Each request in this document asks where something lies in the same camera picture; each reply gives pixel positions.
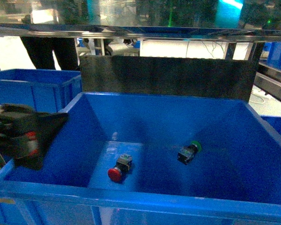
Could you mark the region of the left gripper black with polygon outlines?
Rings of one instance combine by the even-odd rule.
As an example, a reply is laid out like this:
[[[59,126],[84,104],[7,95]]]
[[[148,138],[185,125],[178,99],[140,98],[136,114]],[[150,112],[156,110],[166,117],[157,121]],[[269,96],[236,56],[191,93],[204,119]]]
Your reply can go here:
[[[0,105],[0,169],[4,156],[15,166],[40,170],[44,157],[69,119],[66,112],[37,112],[28,105]]]

